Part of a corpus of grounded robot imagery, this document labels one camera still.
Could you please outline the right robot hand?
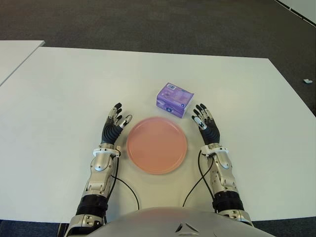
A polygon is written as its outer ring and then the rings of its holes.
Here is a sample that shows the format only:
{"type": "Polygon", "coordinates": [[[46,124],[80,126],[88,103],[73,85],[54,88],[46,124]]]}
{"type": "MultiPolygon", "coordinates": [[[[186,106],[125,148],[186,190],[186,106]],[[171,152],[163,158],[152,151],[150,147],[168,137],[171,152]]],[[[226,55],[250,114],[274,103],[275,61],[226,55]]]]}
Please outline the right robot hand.
{"type": "Polygon", "coordinates": [[[220,132],[209,109],[202,103],[196,104],[193,110],[193,121],[198,125],[198,129],[206,145],[220,143],[220,132]]]}

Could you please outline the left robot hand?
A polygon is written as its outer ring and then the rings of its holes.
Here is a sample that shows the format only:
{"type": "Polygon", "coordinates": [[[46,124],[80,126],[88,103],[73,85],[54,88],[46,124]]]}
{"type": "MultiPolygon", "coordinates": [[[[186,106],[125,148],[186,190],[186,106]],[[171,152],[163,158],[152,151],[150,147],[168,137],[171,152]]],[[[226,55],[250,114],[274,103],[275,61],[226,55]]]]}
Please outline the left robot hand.
{"type": "Polygon", "coordinates": [[[122,118],[122,104],[117,103],[110,110],[101,134],[101,144],[114,145],[123,129],[131,122],[132,115],[122,118]]]}

